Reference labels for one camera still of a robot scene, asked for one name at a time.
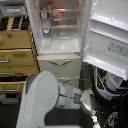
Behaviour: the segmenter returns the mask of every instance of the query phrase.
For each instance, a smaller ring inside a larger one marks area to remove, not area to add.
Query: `floor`
[[[81,71],[80,88],[82,90],[91,87],[91,66],[85,65],[85,69]],[[20,103],[15,105],[3,105],[0,103],[0,128],[16,128],[16,122]],[[106,121],[106,117],[110,111],[99,109],[97,112],[98,120],[103,128]],[[81,109],[79,110],[62,110],[54,108],[51,112],[46,115],[46,125],[79,125],[81,128],[92,128],[93,122],[86,113]]]

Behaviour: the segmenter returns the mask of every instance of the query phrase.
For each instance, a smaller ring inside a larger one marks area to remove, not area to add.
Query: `shelf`
[[[74,8],[74,9],[54,9],[54,10],[51,10],[51,11],[39,11],[39,13],[49,13],[49,12],[79,12],[81,11],[80,9],[78,8]]]
[[[79,28],[80,26],[78,25],[53,25],[53,26],[49,26],[49,27],[42,27],[42,28],[74,28],[74,29],[77,29]]]
[[[123,43],[128,44],[128,40],[126,40],[126,39],[124,39],[122,37],[113,35],[111,33],[104,32],[104,31],[101,31],[101,30],[98,30],[98,29],[95,29],[95,28],[91,28],[90,31],[91,32],[94,32],[94,33],[97,33],[97,34],[100,34],[100,35],[103,35],[103,36],[106,36],[106,37],[109,37],[109,38],[112,38],[114,40],[117,40],[117,41],[120,41],[120,42],[123,42]]]
[[[42,21],[42,27],[43,29],[48,29],[48,28],[74,28],[78,29],[80,26],[77,24],[76,19],[63,19],[61,21],[54,21],[52,18],[50,20],[43,20]]]
[[[69,19],[77,19],[77,16],[63,16],[62,20],[69,20]],[[42,20],[54,20],[54,17],[48,17],[47,19],[42,19]]]
[[[116,21],[114,19],[110,19],[110,18],[101,16],[101,15],[97,15],[97,14],[94,14],[91,17],[91,19],[105,23],[105,24],[108,24],[108,25],[111,25],[111,26],[114,26],[114,27],[117,27],[117,28],[120,28],[120,29],[123,29],[125,31],[128,31],[128,25],[127,24],[122,23],[120,21]]]

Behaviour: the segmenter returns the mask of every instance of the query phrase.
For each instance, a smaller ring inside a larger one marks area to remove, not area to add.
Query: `white plastic object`
[[[91,89],[84,90],[82,92],[81,103],[84,107],[83,110],[85,111],[85,113],[94,116],[96,114],[96,111],[94,111],[94,109],[92,108],[90,97],[91,94],[93,94]]]
[[[74,95],[81,94],[81,90],[69,85],[58,83],[60,96],[56,107],[62,109],[79,109],[80,104],[74,103]]]
[[[50,21],[44,20],[43,21],[43,26],[45,26],[45,28],[43,28],[43,32],[44,33],[49,33],[50,30]]]
[[[50,72],[41,72],[31,83],[28,92],[26,82],[16,128],[45,126],[45,115],[55,106],[58,94],[58,83]]]

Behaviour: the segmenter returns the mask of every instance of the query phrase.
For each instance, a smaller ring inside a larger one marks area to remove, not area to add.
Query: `refrigerator shelf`
[[[53,9],[51,11],[48,11],[48,10],[44,10],[44,11],[39,11],[39,13],[49,13],[49,12],[79,12],[81,11],[80,9],[78,8],[72,8],[72,9]]]
[[[42,28],[51,28],[51,29],[56,29],[56,28],[67,28],[67,29],[69,29],[69,28],[74,28],[74,29],[78,29],[80,26],[78,26],[78,25],[53,25],[53,26],[49,26],[49,27],[45,27],[45,26],[43,26]]]
[[[77,18],[78,16],[63,16],[62,20],[77,19]],[[42,20],[54,20],[54,17],[52,16]]]

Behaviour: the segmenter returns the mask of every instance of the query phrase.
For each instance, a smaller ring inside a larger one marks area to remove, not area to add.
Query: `white appliance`
[[[38,58],[80,53],[83,62],[128,79],[128,0],[48,1],[25,1]]]

